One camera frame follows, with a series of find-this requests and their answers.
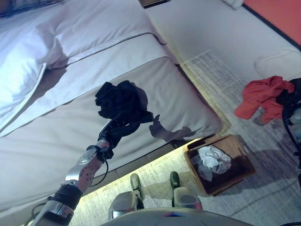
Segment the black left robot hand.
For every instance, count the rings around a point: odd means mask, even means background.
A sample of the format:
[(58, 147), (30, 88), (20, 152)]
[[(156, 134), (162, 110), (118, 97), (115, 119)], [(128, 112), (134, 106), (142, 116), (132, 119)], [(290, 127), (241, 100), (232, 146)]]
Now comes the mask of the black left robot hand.
[(131, 135), (139, 127), (140, 123), (138, 122), (126, 122), (118, 119), (110, 120), (101, 128), (97, 142), (105, 141), (109, 144), (109, 148), (113, 150), (123, 137)]

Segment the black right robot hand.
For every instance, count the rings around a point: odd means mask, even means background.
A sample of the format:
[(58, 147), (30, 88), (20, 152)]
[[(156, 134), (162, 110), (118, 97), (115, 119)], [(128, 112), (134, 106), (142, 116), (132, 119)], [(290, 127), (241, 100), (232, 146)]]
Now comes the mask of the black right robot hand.
[(293, 79), (289, 81), (293, 84), (294, 88), (291, 93), (288, 92), (287, 89), (284, 89), (280, 95), (276, 98), (276, 102), (280, 105), (286, 105), (289, 100), (293, 99), (294, 97), (300, 97), (301, 96), (301, 79)]

